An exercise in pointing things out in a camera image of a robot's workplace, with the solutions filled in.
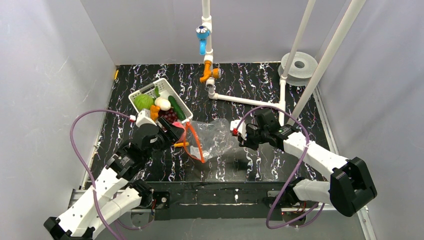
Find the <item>blue faucet valve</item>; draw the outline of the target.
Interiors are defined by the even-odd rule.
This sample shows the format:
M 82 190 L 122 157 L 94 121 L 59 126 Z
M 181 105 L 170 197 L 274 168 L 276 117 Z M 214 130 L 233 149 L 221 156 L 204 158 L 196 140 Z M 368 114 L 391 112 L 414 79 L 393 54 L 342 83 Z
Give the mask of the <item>blue faucet valve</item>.
M 207 47 L 207 39 L 211 34 L 210 29 L 205 25 L 199 25 L 196 28 L 196 36 L 199 41 L 199 54 L 205 55 L 206 54 L 206 47 Z

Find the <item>orange faucet valve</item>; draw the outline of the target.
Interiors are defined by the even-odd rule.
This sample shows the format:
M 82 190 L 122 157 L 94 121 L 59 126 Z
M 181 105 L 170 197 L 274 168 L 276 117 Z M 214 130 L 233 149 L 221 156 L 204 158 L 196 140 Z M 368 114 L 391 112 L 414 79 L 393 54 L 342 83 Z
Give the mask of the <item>orange faucet valve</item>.
M 213 63 L 210 60 L 204 61 L 203 75 L 199 81 L 205 83 L 209 78 L 219 79 L 222 76 L 220 68 L 212 68 Z

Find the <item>fake green cucumber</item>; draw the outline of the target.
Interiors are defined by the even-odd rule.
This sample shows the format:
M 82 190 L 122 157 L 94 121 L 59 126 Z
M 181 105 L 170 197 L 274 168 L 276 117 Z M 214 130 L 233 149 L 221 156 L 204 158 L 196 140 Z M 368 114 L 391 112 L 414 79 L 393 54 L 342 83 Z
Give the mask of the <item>fake green cucumber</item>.
M 176 116 L 179 120 L 183 121 L 186 119 L 186 115 L 184 114 L 182 108 L 178 105 L 177 100 L 173 96 L 168 96 L 168 101 L 173 108 L 173 111 L 176 113 Z

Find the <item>white perforated plastic basket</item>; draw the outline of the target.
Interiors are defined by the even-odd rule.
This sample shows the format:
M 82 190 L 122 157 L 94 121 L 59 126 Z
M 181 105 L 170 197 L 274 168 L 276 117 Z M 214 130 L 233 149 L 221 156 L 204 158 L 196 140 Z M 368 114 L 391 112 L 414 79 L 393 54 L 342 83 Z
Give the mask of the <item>white perforated plastic basket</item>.
M 155 105 L 162 111 L 175 107 L 175 114 L 182 124 L 193 118 L 192 111 L 165 78 L 160 78 L 136 90 L 128 96 L 128 99 L 137 113 L 143 110 L 149 111 Z

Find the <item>yellow handled screwdriver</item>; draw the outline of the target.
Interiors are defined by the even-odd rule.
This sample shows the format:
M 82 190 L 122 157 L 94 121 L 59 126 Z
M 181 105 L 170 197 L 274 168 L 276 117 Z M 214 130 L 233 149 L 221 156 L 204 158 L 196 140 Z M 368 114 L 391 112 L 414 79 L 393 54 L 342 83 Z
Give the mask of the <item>yellow handled screwdriver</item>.
M 175 143 L 173 146 L 175 148 L 184 148 L 189 146 L 190 144 L 188 142 L 179 142 L 179 143 Z

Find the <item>clear zip top bag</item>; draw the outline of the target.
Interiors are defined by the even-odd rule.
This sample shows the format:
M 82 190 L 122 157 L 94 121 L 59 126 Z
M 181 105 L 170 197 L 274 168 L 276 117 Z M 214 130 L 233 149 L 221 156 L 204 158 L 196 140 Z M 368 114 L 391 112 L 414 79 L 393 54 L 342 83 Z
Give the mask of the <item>clear zip top bag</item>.
M 235 154 L 240 150 L 237 139 L 231 134 L 230 122 L 225 118 L 217 118 L 211 122 L 188 121 L 185 132 L 185 152 L 201 163 L 215 157 Z

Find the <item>fake orange ginger root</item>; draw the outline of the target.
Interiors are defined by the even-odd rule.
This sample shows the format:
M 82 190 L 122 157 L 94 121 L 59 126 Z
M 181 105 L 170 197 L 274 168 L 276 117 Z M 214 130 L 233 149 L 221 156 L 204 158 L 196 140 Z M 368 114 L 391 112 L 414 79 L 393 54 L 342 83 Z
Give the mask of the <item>fake orange ginger root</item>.
M 161 108 L 157 105 L 150 106 L 150 118 L 155 122 L 159 118 L 159 112 Z

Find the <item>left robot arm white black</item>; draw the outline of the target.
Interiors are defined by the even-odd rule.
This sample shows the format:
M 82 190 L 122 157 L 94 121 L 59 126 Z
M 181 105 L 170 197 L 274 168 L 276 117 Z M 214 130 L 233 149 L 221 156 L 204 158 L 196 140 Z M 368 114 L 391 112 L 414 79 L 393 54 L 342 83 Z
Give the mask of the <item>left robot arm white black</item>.
M 43 224 L 54 240 L 94 240 L 127 211 L 149 206 L 153 188 L 134 180 L 156 151 L 175 144 L 184 134 L 181 127 L 160 117 L 154 124 L 143 123 L 107 161 L 88 190 L 60 216 Z

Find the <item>fake purple grapes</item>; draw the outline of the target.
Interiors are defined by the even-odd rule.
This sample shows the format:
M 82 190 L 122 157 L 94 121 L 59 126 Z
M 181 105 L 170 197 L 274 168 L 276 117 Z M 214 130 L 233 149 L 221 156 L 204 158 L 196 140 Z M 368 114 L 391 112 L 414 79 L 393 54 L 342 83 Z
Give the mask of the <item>fake purple grapes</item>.
M 158 116 L 164 117 L 170 124 L 177 122 L 179 120 L 178 115 L 175 113 L 173 108 L 170 108 L 167 111 L 160 110 Z

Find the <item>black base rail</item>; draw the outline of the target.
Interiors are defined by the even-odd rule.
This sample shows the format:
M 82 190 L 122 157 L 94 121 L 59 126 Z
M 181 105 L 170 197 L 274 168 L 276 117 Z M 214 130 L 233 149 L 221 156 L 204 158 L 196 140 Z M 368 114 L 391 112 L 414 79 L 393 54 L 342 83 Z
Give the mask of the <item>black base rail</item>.
M 156 221 L 265 219 L 284 182 L 159 182 L 154 190 Z

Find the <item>white filament spool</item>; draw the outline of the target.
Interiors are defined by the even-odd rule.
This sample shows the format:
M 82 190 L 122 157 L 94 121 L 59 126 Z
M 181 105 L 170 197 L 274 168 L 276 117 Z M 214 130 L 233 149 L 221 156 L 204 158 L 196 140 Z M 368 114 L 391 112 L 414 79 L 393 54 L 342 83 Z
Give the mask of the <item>white filament spool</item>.
M 313 56 L 297 51 L 289 68 L 285 83 L 298 87 L 307 86 L 317 66 L 318 62 Z

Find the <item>fake green cabbage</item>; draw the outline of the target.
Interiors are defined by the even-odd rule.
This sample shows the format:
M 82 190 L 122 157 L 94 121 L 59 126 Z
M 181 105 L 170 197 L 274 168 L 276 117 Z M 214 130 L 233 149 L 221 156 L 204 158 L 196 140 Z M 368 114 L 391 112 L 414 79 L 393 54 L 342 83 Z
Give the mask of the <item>fake green cabbage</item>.
M 148 94 L 139 94 L 134 98 L 133 101 L 135 108 L 138 111 L 142 111 L 144 109 L 149 110 L 151 106 L 154 105 L 154 98 Z

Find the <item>fake red apple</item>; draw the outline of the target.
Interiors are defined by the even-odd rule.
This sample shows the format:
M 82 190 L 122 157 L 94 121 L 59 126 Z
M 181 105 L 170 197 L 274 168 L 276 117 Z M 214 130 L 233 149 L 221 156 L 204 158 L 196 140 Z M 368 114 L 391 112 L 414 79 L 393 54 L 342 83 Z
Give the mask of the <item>fake red apple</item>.
M 179 121 L 173 122 L 172 125 L 175 126 L 175 127 L 180 128 L 180 129 L 183 129 L 183 130 L 185 129 L 185 126 L 181 122 L 179 122 Z

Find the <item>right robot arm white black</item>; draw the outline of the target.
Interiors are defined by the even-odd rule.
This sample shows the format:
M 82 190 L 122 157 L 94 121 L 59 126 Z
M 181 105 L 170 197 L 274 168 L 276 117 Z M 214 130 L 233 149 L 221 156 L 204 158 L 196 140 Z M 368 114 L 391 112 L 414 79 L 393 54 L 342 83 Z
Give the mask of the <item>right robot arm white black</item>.
M 294 178 L 290 174 L 272 208 L 317 202 L 332 205 L 346 217 L 353 216 L 378 195 L 376 186 L 365 161 L 359 157 L 348 159 L 337 155 L 310 140 L 305 127 L 281 125 L 273 113 L 273 106 L 254 108 L 255 123 L 245 123 L 244 118 L 233 120 L 230 131 L 237 137 L 240 147 L 257 150 L 260 144 L 269 144 L 286 154 L 313 167 L 324 181 Z

